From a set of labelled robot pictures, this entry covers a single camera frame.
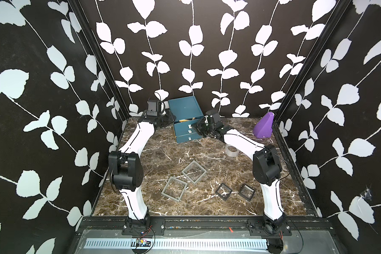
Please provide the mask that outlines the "gray brooch box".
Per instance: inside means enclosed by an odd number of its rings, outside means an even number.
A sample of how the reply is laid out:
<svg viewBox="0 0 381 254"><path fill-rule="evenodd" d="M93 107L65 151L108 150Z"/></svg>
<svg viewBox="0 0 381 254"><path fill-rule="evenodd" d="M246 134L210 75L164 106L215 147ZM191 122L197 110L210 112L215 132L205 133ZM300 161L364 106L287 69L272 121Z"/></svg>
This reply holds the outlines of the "gray brooch box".
<svg viewBox="0 0 381 254"><path fill-rule="evenodd" d="M192 183L197 184L206 174L207 170L195 160L187 165L182 174Z"/></svg>
<svg viewBox="0 0 381 254"><path fill-rule="evenodd" d="M162 195L176 202L180 202L187 185L186 182L171 176L162 190Z"/></svg>

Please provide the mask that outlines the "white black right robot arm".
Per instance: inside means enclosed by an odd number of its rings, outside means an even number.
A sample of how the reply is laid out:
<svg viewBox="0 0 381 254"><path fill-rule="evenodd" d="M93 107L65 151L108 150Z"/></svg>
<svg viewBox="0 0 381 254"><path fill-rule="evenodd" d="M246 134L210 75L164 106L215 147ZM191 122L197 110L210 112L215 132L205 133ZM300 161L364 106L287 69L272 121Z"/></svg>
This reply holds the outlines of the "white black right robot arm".
<svg viewBox="0 0 381 254"><path fill-rule="evenodd" d="M210 110L192 128L203 137L213 137L243 152L253 162L253 176L260 183L264 199L264 228L274 234L285 221L279 183L282 166L275 146L265 146L225 125L217 110Z"/></svg>

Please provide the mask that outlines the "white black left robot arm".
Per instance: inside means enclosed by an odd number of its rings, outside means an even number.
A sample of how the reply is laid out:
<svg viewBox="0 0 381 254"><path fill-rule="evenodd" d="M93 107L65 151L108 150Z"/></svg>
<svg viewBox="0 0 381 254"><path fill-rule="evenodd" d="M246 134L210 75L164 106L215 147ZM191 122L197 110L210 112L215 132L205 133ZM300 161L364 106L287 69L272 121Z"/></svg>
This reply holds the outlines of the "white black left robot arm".
<svg viewBox="0 0 381 254"><path fill-rule="evenodd" d="M170 109L163 113L148 111L137 122L137 126L123 147L109 154L110 183L123 197L128 207L130 223L149 225L149 210L144 202L141 184L144 169L140 155L159 128L164 128L176 120Z"/></svg>

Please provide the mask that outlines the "teal three-drawer cabinet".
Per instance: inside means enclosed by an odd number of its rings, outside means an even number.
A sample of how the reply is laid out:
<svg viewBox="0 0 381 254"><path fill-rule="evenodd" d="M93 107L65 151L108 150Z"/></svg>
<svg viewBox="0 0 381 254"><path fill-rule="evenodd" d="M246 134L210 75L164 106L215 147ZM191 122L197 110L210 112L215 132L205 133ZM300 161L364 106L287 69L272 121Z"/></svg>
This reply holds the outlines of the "teal three-drawer cabinet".
<svg viewBox="0 0 381 254"><path fill-rule="evenodd" d="M168 101L169 109L176 117L174 121L175 140L178 144L201 139L192 124L204 115L195 96L188 96Z"/></svg>

